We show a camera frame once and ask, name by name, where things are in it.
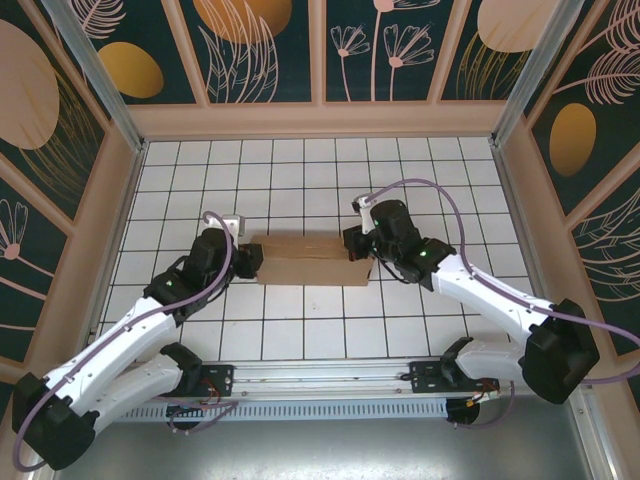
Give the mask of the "brown cardboard paper box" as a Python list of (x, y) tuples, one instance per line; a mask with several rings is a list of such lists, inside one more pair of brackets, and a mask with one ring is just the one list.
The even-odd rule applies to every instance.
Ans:
[(254, 235), (263, 261), (257, 281), (266, 286), (360, 287), (369, 283), (374, 260), (351, 260), (339, 236)]

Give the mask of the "grey metal sheet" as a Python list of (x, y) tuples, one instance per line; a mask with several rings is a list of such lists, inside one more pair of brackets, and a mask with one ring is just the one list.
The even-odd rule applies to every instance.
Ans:
[(572, 419), (511, 416), (484, 431), (443, 420), (222, 422), (193, 437), (116, 424), (46, 480), (618, 480)]

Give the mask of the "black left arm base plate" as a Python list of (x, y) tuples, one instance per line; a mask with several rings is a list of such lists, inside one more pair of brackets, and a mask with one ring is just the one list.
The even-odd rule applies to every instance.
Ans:
[(234, 366), (212, 364), (203, 365), (194, 394), (207, 401), (222, 399), (232, 395), (234, 385)]

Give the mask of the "thin aluminium side rail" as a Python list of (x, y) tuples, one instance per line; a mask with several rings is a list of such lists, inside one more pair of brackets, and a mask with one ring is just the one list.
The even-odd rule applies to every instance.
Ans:
[(87, 345), (87, 341), (92, 336), (96, 325), (102, 319), (109, 285), (117, 268), (121, 243), (125, 236), (127, 218), (134, 201), (136, 187), (141, 176), (147, 150), (148, 144), (143, 143), (141, 149), (132, 159), (131, 169), (117, 203), (115, 218), (112, 221), (111, 231), (107, 237), (107, 244), (103, 252), (101, 264), (97, 272), (91, 296), (89, 297), (84, 318), (79, 327), (77, 340), (74, 344), (75, 353), (80, 352)]
[(509, 214), (491, 214), (496, 226), (483, 226), (485, 230), (507, 230), (507, 233), (486, 233), (486, 237), (490, 237), (487, 240), (487, 255), (491, 272), (500, 282), (514, 290), (511, 296), (530, 297), (536, 306), (551, 310), (554, 302), (544, 289), (541, 265), (525, 222), (524, 207), (516, 194), (515, 181), (508, 173), (503, 156), (495, 154), (494, 157)]

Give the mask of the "long aluminium mounting rail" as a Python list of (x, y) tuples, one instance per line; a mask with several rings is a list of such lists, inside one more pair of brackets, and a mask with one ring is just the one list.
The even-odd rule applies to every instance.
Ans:
[[(314, 361), (240, 361), (205, 363), (234, 366), (232, 395), (251, 398), (304, 397), (332, 398), (341, 394), (413, 393), (431, 396), (469, 396), (470, 393), (414, 393), (407, 379), (409, 364), (415, 361), (440, 360), (455, 363), (472, 379), (496, 379), (502, 391), (509, 383), (551, 403), (561, 405), (579, 387), (593, 382), (588, 377), (595, 361), (580, 354), (576, 360), (541, 357), (532, 360), (516, 350), (498, 351), (485, 344), (481, 351), (471, 345), (458, 352), (436, 357), (377, 360)], [(162, 392), (162, 397), (196, 397), (196, 383), (187, 390), (178, 387)]]

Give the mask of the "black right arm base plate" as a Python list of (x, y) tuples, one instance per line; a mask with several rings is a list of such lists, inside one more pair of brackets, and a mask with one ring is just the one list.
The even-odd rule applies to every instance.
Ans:
[(499, 391), (496, 379), (472, 379), (451, 362), (415, 361), (409, 364), (407, 379), (414, 393), (470, 393)]

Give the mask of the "aluminium frame post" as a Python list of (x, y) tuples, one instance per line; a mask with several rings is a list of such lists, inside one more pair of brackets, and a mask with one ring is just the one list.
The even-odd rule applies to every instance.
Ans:
[(552, 11), (491, 134), (490, 144), (494, 149), (500, 148), (509, 139), (575, 24), (583, 4), (584, 0), (559, 0)]
[(66, 0), (41, 0), (41, 2), (74, 57), (84, 68), (89, 82), (95, 88), (126, 142), (135, 153), (140, 153), (144, 144), (143, 137), (104, 68), (97, 51), (72, 12), (71, 6)]

